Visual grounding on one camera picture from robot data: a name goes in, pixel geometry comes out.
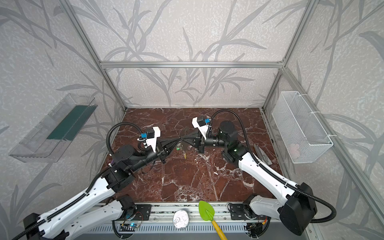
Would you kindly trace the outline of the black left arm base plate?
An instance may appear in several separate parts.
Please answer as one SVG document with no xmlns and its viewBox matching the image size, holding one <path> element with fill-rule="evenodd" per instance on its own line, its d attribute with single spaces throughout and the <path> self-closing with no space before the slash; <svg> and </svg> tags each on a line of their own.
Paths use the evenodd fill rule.
<svg viewBox="0 0 384 240">
<path fill-rule="evenodd" d="M 150 218 L 152 205 L 150 204 L 139 204 L 128 207 L 127 210 L 123 211 L 120 220 L 126 221 L 148 221 Z"/>
</svg>

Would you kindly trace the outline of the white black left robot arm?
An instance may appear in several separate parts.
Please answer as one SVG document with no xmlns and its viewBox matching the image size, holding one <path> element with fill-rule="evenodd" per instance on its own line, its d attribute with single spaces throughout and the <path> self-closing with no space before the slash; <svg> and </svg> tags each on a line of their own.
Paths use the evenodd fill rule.
<svg viewBox="0 0 384 240">
<path fill-rule="evenodd" d="M 94 177 L 85 190 L 48 212 L 27 216 L 25 230 L 15 239 L 73 240 L 100 224 L 119 219 L 125 212 L 134 211 L 129 196 L 119 197 L 97 210 L 92 208 L 131 184 L 136 171 L 156 160 L 165 160 L 180 141 L 151 139 L 154 145 L 142 152 L 131 145 L 120 147 L 112 154 L 114 163 Z"/>
</svg>

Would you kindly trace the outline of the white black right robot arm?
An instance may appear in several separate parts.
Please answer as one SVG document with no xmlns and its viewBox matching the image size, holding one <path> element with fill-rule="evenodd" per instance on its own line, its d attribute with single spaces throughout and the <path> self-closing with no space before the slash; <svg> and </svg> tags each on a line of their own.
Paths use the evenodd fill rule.
<svg viewBox="0 0 384 240">
<path fill-rule="evenodd" d="M 255 194 L 250 195 L 243 202 L 246 218 L 253 220 L 265 216 L 277 219 L 293 234 L 302 235 L 317 213 L 315 201 L 290 189 L 288 185 L 294 185 L 295 182 L 286 179 L 261 162 L 243 145 L 238 140 L 238 130 L 233 122 L 221 122 L 218 133 L 209 137 L 208 132 L 212 129 L 209 126 L 210 122 L 210 119 L 203 116 L 193 118 L 192 125 L 196 132 L 192 134 L 194 138 L 192 145 L 200 152 L 203 152 L 206 147 L 223 148 L 222 156 L 228 163 L 252 176 L 274 196 L 271 199 Z"/>
</svg>

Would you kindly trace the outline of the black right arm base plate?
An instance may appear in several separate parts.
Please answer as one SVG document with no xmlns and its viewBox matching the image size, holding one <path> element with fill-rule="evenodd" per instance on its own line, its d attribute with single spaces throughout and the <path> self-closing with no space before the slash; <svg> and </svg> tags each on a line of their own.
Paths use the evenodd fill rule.
<svg viewBox="0 0 384 240">
<path fill-rule="evenodd" d="M 227 208 L 230 212 L 231 220 L 253 219 L 253 214 L 251 213 L 252 209 L 248 205 L 229 203 Z"/>
</svg>

